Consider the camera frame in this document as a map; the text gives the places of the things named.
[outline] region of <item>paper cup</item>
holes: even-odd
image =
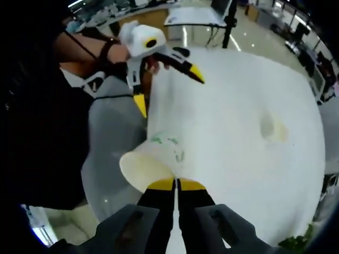
[[[178,176],[184,157],[177,138],[162,132],[125,153],[120,169],[125,179],[143,193],[157,180]]]

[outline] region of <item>human arm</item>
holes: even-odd
[[[85,37],[81,34],[72,34],[79,43],[97,58],[105,45],[106,41]],[[60,62],[71,61],[92,61],[93,57],[81,48],[66,33],[61,33],[54,42],[54,50]],[[107,58],[112,63],[126,62],[129,58],[129,52],[125,45],[114,44],[108,51]]]

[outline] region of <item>white table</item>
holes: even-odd
[[[181,7],[170,10],[165,26],[205,25],[225,28],[224,17],[211,7]]]
[[[269,244],[304,234],[319,201],[325,167],[323,127],[301,74],[263,57],[192,48],[201,85],[171,69],[153,80],[148,136],[169,130],[185,150],[182,176],[205,185],[253,223]],[[264,140],[260,111],[288,130]]]

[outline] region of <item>desk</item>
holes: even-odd
[[[204,25],[226,28],[222,15],[210,7],[183,7],[170,10],[165,26]]]
[[[282,21],[282,13],[274,12],[273,8],[267,8],[267,6],[249,5],[247,8],[248,18],[258,25],[270,29],[271,25],[275,24],[280,29],[284,29],[285,23]]]
[[[119,25],[121,27],[123,24],[127,22],[138,20],[140,24],[154,26],[156,28],[161,29],[164,32],[168,40],[178,39],[178,38],[173,38],[173,37],[178,37],[178,35],[177,34],[172,35],[172,33],[175,33],[175,31],[172,32],[167,27],[164,27],[164,22],[168,16],[168,10],[171,8],[177,8],[179,6],[180,6],[180,3],[175,2],[175,3],[170,3],[170,4],[160,4],[154,7],[122,11],[122,12],[118,12],[116,14],[116,17],[113,17],[113,18],[108,17],[106,22],[102,25],[98,26],[93,20],[90,20],[86,24],[86,26],[97,26],[97,28],[105,35],[113,36],[110,30],[110,27],[109,27],[110,24],[119,22]]]
[[[277,244],[304,234],[319,201],[325,168],[323,127],[306,79],[248,53],[190,50],[189,61],[199,67],[206,84],[161,69],[153,78],[147,135],[162,130],[176,134],[185,150],[181,176],[204,184],[217,204],[226,204],[253,223],[265,242]],[[246,69],[246,75],[239,75],[240,69]],[[286,127],[285,139],[263,138],[263,111]],[[102,142],[108,150],[98,152],[97,165],[84,168],[84,187],[86,195],[90,187],[96,191],[95,197],[87,196],[95,214],[107,217],[135,203],[138,193],[127,185],[119,191],[115,176],[120,170],[116,162],[109,164],[126,147],[109,150],[115,140],[108,134]],[[180,241],[181,235],[172,231],[170,242]],[[185,253],[176,246],[170,244],[176,249],[168,253]]]

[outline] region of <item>shiny floor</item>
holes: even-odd
[[[184,6],[209,6],[207,0],[185,0]],[[237,26],[232,30],[228,50],[238,50],[253,53],[279,62],[307,77],[306,71],[285,46],[284,40],[274,34],[272,31],[258,26],[245,16],[245,10],[238,8],[236,13],[238,20]],[[205,47],[210,37],[211,30],[207,27],[183,27],[183,42],[188,46]],[[218,31],[214,39],[207,48],[213,50],[215,47],[221,47],[224,32]],[[181,42],[171,42],[172,46],[181,46]],[[88,205],[76,208],[73,211],[53,211],[47,210],[51,218],[51,224],[58,239],[65,238],[73,244],[80,244],[95,234],[98,221]]]

